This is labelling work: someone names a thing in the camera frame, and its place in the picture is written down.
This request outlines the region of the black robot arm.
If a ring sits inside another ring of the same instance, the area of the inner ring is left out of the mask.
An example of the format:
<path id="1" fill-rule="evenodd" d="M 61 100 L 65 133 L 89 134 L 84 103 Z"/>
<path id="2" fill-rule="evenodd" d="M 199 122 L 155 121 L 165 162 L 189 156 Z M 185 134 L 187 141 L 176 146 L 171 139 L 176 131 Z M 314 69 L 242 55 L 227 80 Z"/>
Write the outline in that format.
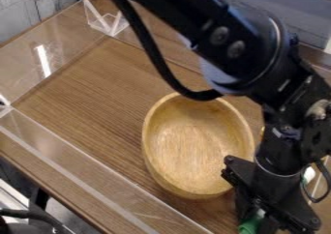
<path id="1" fill-rule="evenodd" d="M 227 0 L 112 0 L 125 16 L 147 56 L 169 86 L 187 98 L 211 101 L 224 95 L 250 98 L 263 108 L 266 129 L 251 160 L 224 159 L 223 178 L 235 188 L 238 217 L 263 216 L 259 234 L 287 230 L 315 234 L 318 197 L 304 185 L 315 166 L 331 191 L 331 84 L 299 54 L 299 41 L 279 18 L 236 9 Z M 188 40 L 204 59 L 210 89 L 185 88 L 169 71 L 143 20 L 141 4 Z"/>

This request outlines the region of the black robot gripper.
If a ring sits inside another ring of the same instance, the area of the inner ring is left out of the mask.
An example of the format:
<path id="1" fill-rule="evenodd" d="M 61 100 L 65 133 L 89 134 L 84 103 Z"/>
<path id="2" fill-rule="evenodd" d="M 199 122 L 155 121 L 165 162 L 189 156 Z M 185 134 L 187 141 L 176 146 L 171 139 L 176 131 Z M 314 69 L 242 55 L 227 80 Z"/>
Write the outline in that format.
<path id="1" fill-rule="evenodd" d="M 302 192 L 302 173 L 280 175 L 267 171 L 256 161 L 226 156 L 222 177 L 235 188 L 235 212 L 240 222 L 267 212 L 258 234 L 315 234 L 320 218 Z"/>

